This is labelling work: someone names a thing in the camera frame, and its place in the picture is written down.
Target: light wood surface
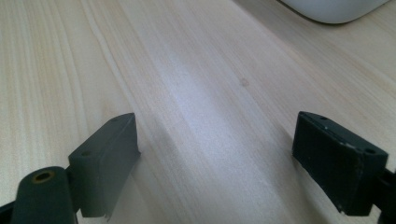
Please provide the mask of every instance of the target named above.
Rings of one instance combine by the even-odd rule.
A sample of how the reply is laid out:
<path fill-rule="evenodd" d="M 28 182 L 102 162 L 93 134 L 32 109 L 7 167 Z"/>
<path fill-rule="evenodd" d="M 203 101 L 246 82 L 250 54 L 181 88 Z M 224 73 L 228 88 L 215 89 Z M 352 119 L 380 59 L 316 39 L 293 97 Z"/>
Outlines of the light wood surface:
<path fill-rule="evenodd" d="M 1 0 L 0 204 L 135 112 L 142 157 L 112 223 L 376 223 L 376 208 L 338 214 L 290 153 L 310 111 L 395 169 L 395 15 L 395 1 L 328 26 L 269 0 Z"/>

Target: white object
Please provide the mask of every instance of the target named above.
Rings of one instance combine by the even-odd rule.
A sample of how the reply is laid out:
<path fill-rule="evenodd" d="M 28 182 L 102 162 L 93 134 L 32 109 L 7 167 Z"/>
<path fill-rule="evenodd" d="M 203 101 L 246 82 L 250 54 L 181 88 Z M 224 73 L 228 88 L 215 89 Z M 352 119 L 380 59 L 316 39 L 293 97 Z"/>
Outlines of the white object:
<path fill-rule="evenodd" d="M 306 17 L 326 23 L 356 20 L 388 0 L 281 0 Z"/>

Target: dark spot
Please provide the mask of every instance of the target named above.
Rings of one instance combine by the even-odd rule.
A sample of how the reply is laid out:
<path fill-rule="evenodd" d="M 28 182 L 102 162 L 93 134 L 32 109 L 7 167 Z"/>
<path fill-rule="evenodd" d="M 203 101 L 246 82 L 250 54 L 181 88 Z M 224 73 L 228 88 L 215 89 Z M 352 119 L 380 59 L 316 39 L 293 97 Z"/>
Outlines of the dark spot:
<path fill-rule="evenodd" d="M 250 85 L 250 84 L 248 83 L 248 80 L 245 79 L 244 77 L 242 77 L 241 79 L 239 79 L 239 81 L 240 81 L 241 86 L 243 86 L 243 87 L 248 87 L 248 85 Z"/>

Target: wood grain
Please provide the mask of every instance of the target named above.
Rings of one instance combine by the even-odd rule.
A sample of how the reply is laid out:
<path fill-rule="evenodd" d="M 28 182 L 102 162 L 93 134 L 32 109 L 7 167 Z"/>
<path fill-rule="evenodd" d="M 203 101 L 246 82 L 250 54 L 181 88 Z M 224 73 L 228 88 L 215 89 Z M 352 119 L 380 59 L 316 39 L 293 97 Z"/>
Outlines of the wood grain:
<path fill-rule="evenodd" d="M 1 0 L 0 204 L 135 112 L 142 158 L 113 223 L 375 223 L 376 208 L 338 214 L 290 151 L 310 111 L 395 169 L 394 15 L 395 1 L 329 26 L 277 1 Z"/>

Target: black plastic part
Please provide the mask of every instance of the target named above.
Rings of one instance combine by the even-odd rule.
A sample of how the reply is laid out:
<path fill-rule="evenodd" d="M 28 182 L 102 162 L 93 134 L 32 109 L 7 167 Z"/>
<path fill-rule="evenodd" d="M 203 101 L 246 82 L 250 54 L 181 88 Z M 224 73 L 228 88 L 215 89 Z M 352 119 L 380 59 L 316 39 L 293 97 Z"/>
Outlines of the black plastic part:
<path fill-rule="evenodd" d="M 14 202 L 5 204 L 0 207 L 0 224 L 8 224 L 11 222 Z"/>
<path fill-rule="evenodd" d="M 374 204 L 382 211 L 382 223 L 396 223 L 396 174 L 387 170 L 377 179 Z"/>
<path fill-rule="evenodd" d="M 339 212 L 370 214 L 388 153 L 334 121 L 307 112 L 298 116 L 292 153 Z"/>
<path fill-rule="evenodd" d="M 108 121 L 69 156 L 74 210 L 84 217 L 111 216 L 139 156 L 134 114 Z"/>
<path fill-rule="evenodd" d="M 21 181 L 11 223 L 77 223 L 64 168 L 37 170 Z"/>

